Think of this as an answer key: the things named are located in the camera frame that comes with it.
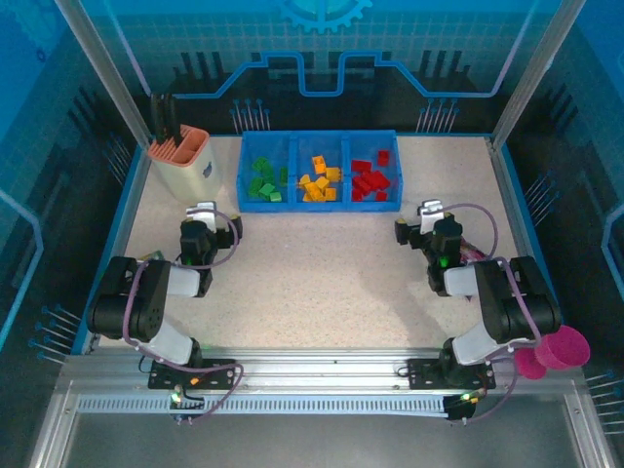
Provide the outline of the purple snack packet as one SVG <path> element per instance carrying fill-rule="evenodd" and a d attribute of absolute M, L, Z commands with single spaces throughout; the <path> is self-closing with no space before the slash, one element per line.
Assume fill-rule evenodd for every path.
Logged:
<path fill-rule="evenodd" d="M 488 260 L 488 255 L 486 253 L 464 239 L 462 239 L 460 243 L 460 257 L 461 261 L 466 264 Z"/>

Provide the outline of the blue three-compartment bin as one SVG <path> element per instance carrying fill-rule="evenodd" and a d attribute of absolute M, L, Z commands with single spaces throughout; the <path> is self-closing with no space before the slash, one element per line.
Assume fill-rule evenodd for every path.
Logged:
<path fill-rule="evenodd" d="M 377 152 L 390 151 L 387 167 L 377 165 Z M 303 175 L 310 175 L 312 183 L 322 175 L 314 172 L 312 157 L 322 155 L 327 167 L 341 169 L 341 181 L 331 182 L 336 189 L 337 199 L 321 203 L 303 202 L 306 190 L 297 185 Z M 274 170 L 271 184 L 274 192 L 282 195 L 281 203 L 272 203 L 269 198 L 250 198 L 248 186 L 254 177 L 262 174 L 252 168 L 255 159 L 264 157 Z M 364 194 L 362 202 L 353 202 L 351 192 L 355 189 L 352 178 L 361 174 L 351 172 L 352 160 L 371 161 L 371 173 L 382 172 L 391 182 L 386 190 L 387 200 L 377 202 L 377 190 Z M 282 167 L 289 170 L 289 183 L 281 187 L 279 173 Z M 365 131 L 274 131 L 246 132 L 243 135 L 236 180 L 239 209 L 247 213 L 331 213 L 331 212 L 396 212 L 401 207 L 403 174 L 401 168 L 397 134 L 391 130 Z"/>

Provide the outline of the cream holder with orange top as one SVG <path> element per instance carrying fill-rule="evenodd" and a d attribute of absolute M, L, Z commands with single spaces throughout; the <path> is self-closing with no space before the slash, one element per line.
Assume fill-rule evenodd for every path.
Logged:
<path fill-rule="evenodd" d="M 194 205 L 215 199 L 222 176 L 215 160 L 208 132 L 180 126 L 182 141 L 172 137 L 164 143 L 152 142 L 148 156 L 166 188 L 180 203 Z"/>

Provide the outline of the pink plastic cup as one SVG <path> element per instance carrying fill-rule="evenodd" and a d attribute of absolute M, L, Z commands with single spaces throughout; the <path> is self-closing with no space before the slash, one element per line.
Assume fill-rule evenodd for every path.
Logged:
<path fill-rule="evenodd" d="M 514 360 L 521 376 L 538 380 L 548 371 L 565 371 L 588 363 L 591 348 L 584 335 L 569 326 L 542 337 L 537 347 L 516 351 Z"/>

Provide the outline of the aluminium table side rail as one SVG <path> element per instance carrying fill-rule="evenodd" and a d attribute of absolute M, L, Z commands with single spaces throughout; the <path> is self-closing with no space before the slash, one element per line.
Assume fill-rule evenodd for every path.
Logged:
<path fill-rule="evenodd" d="M 511 154 L 506 144 L 497 149 L 491 136 L 486 138 L 486 145 L 517 251 L 534 257 L 550 293 L 559 304 Z"/>

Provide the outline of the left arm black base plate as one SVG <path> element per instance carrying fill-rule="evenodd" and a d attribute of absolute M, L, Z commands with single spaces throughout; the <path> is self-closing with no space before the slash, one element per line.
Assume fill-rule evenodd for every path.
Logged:
<path fill-rule="evenodd" d="M 152 362 L 147 371 L 147 386 L 152 390 L 229 390 L 235 372 L 235 361 L 231 359 L 204 359 L 198 368 L 190 370 Z"/>

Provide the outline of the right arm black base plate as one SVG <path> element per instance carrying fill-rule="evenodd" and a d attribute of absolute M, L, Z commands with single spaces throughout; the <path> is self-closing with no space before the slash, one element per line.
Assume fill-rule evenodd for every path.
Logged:
<path fill-rule="evenodd" d="M 485 364 L 461 366 L 436 359 L 409 359 L 410 390 L 487 390 L 496 387 L 493 369 Z"/>

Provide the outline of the aluminium mounting rail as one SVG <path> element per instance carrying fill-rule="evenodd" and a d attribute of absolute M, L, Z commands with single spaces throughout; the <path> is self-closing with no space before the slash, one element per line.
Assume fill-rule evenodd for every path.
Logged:
<path fill-rule="evenodd" d="M 233 359 L 244 367 L 243 394 L 391 395 L 406 394 L 408 381 L 397 369 L 411 358 L 434 359 L 435 348 L 211 348 L 207 358 Z M 138 394 L 147 375 L 138 370 L 138 352 L 104 347 L 70 356 L 60 369 L 58 392 Z"/>

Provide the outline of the aluminium frame post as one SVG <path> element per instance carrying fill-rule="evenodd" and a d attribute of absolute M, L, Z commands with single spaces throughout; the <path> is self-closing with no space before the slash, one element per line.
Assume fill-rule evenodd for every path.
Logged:
<path fill-rule="evenodd" d="M 499 152 L 512 133 L 586 1 L 561 1 L 492 132 L 490 148 L 493 152 Z"/>
<path fill-rule="evenodd" d="M 54 0 L 54 2 L 136 143 L 142 150 L 147 150 L 150 145 L 148 127 L 82 3 L 80 0 Z"/>

